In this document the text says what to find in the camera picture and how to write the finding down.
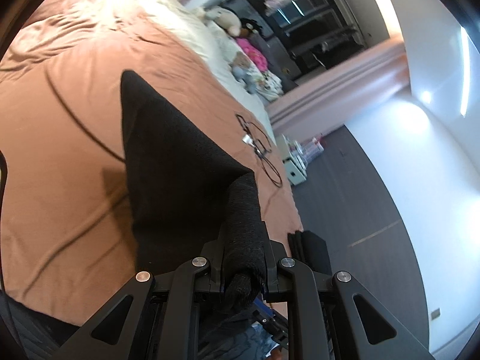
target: black fabric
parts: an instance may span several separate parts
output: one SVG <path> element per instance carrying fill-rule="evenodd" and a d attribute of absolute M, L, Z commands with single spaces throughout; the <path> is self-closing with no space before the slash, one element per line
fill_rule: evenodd
<path fill-rule="evenodd" d="M 326 242 L 311 231 L 296 231 L 289 234 L 292 257 L 307 264 L 313 271 L 331 275 L 332 266 Z"/>
<path fill-rule="evenodd" d="M 244 320 L 237 317 L 222 324 L 213 340 L 199 345 L 198 360 L 264 360 L 277 344 L 260 324 L 243 326 L 243 323 Z"/>
<path fill-rule="evenodd" d="M 15 327 L 27 357 L 47 360 L 76 332 L 77 326 L 28 309 L 8 297 Z M 5 303 L 0 301 L 0 315 L 6 320 Z"/>
<path fill-rule="evenodd" d="M 215 309 L 212 302 L 200 303 L 199 348 L 216 345 L 247 330 L 256 320 L 254 306 L 235 312 L 225 313 Z"/>
<path fill-rule="evenodd" d="M 133 233 L 139 250 L 157 250 L 154 261 L 140 258 L 137 268 L 175 270 L 198 256 L 225 223 L 223 307 L 245 308 L 266 276 L 253 171 L 131 70 L 122 74 L 121 104 Z"/>

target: metal screw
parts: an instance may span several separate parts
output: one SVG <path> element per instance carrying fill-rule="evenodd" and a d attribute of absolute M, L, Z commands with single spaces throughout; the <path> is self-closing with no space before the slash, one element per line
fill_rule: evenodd
<path fill-rule="evenodd" d="M 352 279 L 352 275 L 345 271 L 340 271 L 337 273 L 337 279 L 344 283 L 348 283 Z"/>
<path fill-rule="evenodd" d="M 295 265 L 295 260 L 291 259 L 290 257 L 285 257 L 285 258 L 282 258 L 282 261 L 280 261 L 280 264 L 282 264 L 285 268 L 291 268 L 292 266 Z"/>
<path fill-rule="evenodd" d="M 207 259 L 205 257 L 195 257 L 191 263 L 194 266 L 205 266 L 207 264 Z"/>
<path fill-rule="evenodd" d="M 135 276 L 135 279 L 137 279 L 137 281 L 139 282 L 144 282 L 144 281 L 148 281 L 148 279 L 150 278 L 150 273 L 148 272 L 145 272 L 145 271 L 141 271 L 139 273 L 136 274 Z"/>

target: white wall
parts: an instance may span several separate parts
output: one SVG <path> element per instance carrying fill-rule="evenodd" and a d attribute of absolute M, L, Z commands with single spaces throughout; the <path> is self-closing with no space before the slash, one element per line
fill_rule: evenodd
<path fill-rule="evenodd" d="M 409 94 L 346 124 L 405 222 L 423 277 L 430 351 L 480 314 L 480 175 L 444 125 Z"/>
<path fill-rule="evenodd" d="M 267 107 L 275 135 L 303 142 L 327 135 L 410 83 L 405 47 L 394 37 L 328 69 Z"/>
<path fill-rule="evenodd" d="M 466 117 L 460 115 L 464 91 L 464 44 L 460 25 L 440 0 L 392 0 L 409 60 L 412 92 L 431 93 L 428 109 L 450 130 L 480 171 L 480 55 L 469 40 L 470 88 Z"/>
<path fill-rule="evenodd" d="M 480 315 L 466 327 L 459 335 L 453 340 L 449 341 L 447 345 L 444 345 L 433 353 L 435 360 L 452 360 L 458 356 L 460 351 L 465 347 L 467 342 L 472 337 L 473 332 L 480 323 Z"/>
<path fill-rule="evenodd" d="M 346 0 L 369 47 L 389 38 L 383 16 L 375 0 Z"/>

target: teddy bear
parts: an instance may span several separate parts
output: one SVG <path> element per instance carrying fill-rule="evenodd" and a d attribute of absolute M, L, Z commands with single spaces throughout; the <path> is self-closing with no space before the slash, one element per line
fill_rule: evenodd
<path fill-rule="evenodd" d="M 223 28 L 230 36 L 240 36 L 242 23 L 232 11 L 213 7 L 205 11 L 205 19 L 214 21 L 219 27 Z"/>
<path fill-rule="evenodd" d="M 247 92 L 253 95 L 257 92 L 257 86 L 255 79 L 248 73 L 250 65 L 251 61 L 248 57 L 239 51 L 235 55 L 235 59 L 230 64 L 230 67 L 232 68 L 232 75 L 235 79 L 240 83 L 245 81 Z"/>

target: wire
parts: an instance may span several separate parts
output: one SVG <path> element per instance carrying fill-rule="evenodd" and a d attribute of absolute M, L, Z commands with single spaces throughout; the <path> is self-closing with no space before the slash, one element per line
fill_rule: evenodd
<path fill-rule="evenodd" d="M 3 203 L 3 195 L 5 192 L 5 185 L 7 183 L 7 161 L 0 150 L 0 219 L 2 218 L 2 203 Z M 17 327 L 15 326 L 14 318 L 11 315 L 11 309 L 10 309 L 10 304 L 7 296 L 7 291 L 5 289 L 5 283 L 3 281 L 3 271 L 2 271 L 2 248 L 0 247 L 0 287 L 1 291 L 3 294 L 3 300 L 5 302 L 5 306 L 7 309 L 7 314 L 8 314 L 8 319 L 10 320 L 10 324 L 12 326 L 13 330 L 13 336 L 15 337 L 15 340 L 17 341 L 18 345 L 23 351 L 23 354 L 25 354 L 25 349 L 23 348 L 22 342 L 20 341 L 20 335 L 18 334 Z"/>
<path fill-rule="evenodd" d="M 273 185 L 275 185 L 277 188 L 282 188 L 283 180 L 282 180 L 282 176 L 280 175 L 280 172 L 277 170 L 277 168 L 275 168 L 272 162 L 266 157 L 267 154 L 272 152 L 272 142 L 270 142 L 270 138 L 268 138 L 267 134 L 264 133 L 263 130 L 259 128 L 255 123 L 247 122 L 242 115 L 235 114 L 235 116 L 237 117 L 237 120 L 240 123 L 242 130 L 252 138 L 253 151 L 255 152 L 257 157 L 260 158 L 263 171 L 265 172 L 267 177 L 270 179 L 270 181 L 273 183 Z M 254 137 L 249 126 L 254 126 L 258 131 L 262 133 L 262 135 L 265 137 L 266 141 L 268 142 L 268 148 L 263 144 L 263 142 L 260 139 L 257 139 Z M 272 171 L 275 173 L 275 178 L 278 178 L 278 180 L 274 179 L 270 175 L 270 173 L 267 171 L 266 164 L 270 169 L 272 169 Z"/>

